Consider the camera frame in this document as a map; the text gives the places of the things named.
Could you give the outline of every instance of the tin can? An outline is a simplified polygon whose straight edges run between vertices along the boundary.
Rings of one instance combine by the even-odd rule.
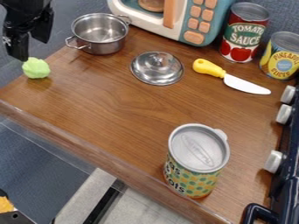
[[[193,199],[210,194],[230,157],[226,134],[220,129],[190,123],[176,128],[168,145],[163,167],[168,185],[176,193]]]
[[[235,3],[222,39],[221,55],[240,63],[252,60],[268,19],[268,11],[256,3]]]
[[[289,80],[299,73],[299,35],[279,31],[272,35],[260,61],[261,70],[278,80]]]

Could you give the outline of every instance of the microwave buttons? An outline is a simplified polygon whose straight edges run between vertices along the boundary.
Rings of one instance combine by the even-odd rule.
[[[204,2],[204,0],[193,0],[193,2],[195,4],[202,4]]]
[[[212,21],[212,17],[214,15],[214,12],[212,10],[204,10],[203,11],[203,15],[202,15],[202,18],[205,20],[205,21]]]
[[[216,7],[217,0],[205,0],[205,7],[214,9]]]
[[[187,31],[184,34],[184,39],[187,40],[188,42],[195,44],[195,45],[200,45],[204,42],[205,37],[201,33],[197,33],[194,31]]]
[[[191,7],[191,11],[190,11],[190,15],[194,18],[199,18],[201,13],[201,8],[198,6],[192,6]]]
[[[200,32],[204,32],[204,33],[208,33],[211,29],[211,24],[210,23],[206,23],[206,22],[201,22],[199,25],[199,31]]]
[[[198,29],[198,24],[199,24],[199,21],[197,19],[191,18],[191,19],[189,19],[188,27],[190,29],[195,30],[195,29]]]

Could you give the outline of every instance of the yellow can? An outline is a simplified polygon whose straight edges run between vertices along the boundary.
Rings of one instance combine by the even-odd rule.
[[[272,35],[260,61],[261,70],[278,80],[289,80],[299,72],[299,35],[279,31]]]

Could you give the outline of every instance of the yellow knife handle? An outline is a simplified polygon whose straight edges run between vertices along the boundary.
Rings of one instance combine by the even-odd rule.
[[[193,63],[193,70],[200,74],[210,74],[223,79],[226,75],[226,70],[216,66],[206,59],[196,59]]]

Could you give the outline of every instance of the wood grain surface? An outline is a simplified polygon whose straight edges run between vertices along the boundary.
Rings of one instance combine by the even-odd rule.
[[[177,56],[185,66],[184,78],[167,87],[137,80],[129,71],[129,63],[147,51]],[[208,59],[230,74],[269,88],[272,94],[242,93],[227,87],[221,79],[195,73],[191,65],[197,58]],[[223,220],[165,191],[159,182],[163,181],[168,137],[185,123],[221,129],[228,135],[231,158],[212,194],[197,202],[233,223],[240,222],[248,203],[268,205],[271,175],[261,168],[279,142],[282,127],[275,123],[275,116],[282,92],[292,82],[268,78],[258,68],[257,60],[233,64],[212,46],[196,48],[133,27],[124,49],[116,54],[93,56],[64,47],[47,61],[52,69],[49,78],[28,80],[23,76],[0,90],[1,100],[20,109],[12,112],[1,103],[2,113],[20,123],[25,119],[25,126],[60,141],[70,151],[195,223],[199,223],[199,217],[204,217],[206,223]],[[21,116],[21,111],[50,125],[29,115]],[[84,143],[65,137],[64,131]],[[110,165],[102,156],[104,152],[111,155]],[[141,171],[114,165],[117,159]],[[155,180],[154,186],[138,178],[142,173]]]

